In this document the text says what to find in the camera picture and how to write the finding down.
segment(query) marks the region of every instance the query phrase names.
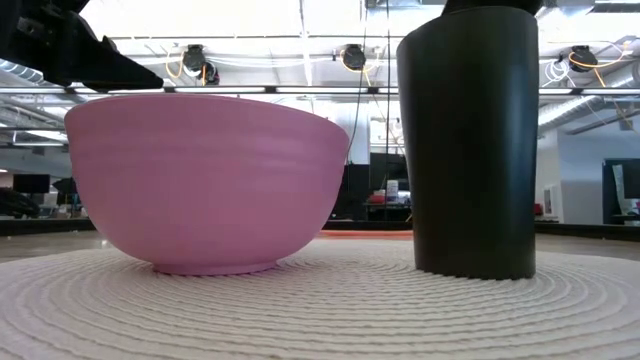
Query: black cylinder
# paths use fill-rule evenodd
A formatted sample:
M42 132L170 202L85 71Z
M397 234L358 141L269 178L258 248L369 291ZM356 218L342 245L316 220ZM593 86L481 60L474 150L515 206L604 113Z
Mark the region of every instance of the black cylinder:
M532 277L536 19L509 7L446 14L397 56L417 268Z

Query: red object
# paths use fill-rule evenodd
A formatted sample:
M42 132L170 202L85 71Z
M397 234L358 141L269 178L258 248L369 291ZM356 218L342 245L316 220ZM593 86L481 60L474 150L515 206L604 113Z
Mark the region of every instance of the red object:
M541 216L544 213L544 211L542 210L542 205L540 204L533 204L533 214L536 216Z
M369 196L369 204L384 204L384 195Z

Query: ceiling light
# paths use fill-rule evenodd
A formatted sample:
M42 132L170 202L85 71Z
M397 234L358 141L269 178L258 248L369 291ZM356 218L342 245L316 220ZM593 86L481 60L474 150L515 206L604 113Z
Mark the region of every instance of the ceiling light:
M540 89L540 95L570 95L573 89Z
M380 88L378 89L378 92L381 94L397 94L398 88Z
M61 87L3 87L0 94L66 94L67 91Z
M40 136L43 138L58 140L58 141L68 141L67 135L63 134L59 131L51 131L51 130L32 130L27 131L28 134Z
M64 144L54 143L54 142L47 142L47 143L26 142L26 143L13 143L11 145L13 145L13 146L42 146L42 147L64 146Z
M582 95L640 95L640 89L584 89Z
M264 86L218 86L218 87L177 87L174 89L177 93L188 94L263 94L266 93Z
M357 94L366 93L367 88L357 87L318 87L318 86L280 86L276 88L280 94Z

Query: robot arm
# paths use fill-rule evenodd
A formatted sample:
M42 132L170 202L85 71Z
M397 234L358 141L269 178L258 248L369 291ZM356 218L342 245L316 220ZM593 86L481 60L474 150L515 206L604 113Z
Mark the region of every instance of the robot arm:
M0 58L39 70L45 80L106 92L160 88L163 80L98 41L78 13L89 0L3 0Z

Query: rug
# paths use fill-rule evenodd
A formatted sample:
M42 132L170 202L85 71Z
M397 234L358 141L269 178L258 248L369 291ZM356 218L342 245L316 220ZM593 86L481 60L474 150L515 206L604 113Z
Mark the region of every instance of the rug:
M640 263L538 253L534 279L414 269L411 242L312 242L250 275L117 250L0 265L0 359L640 359Z

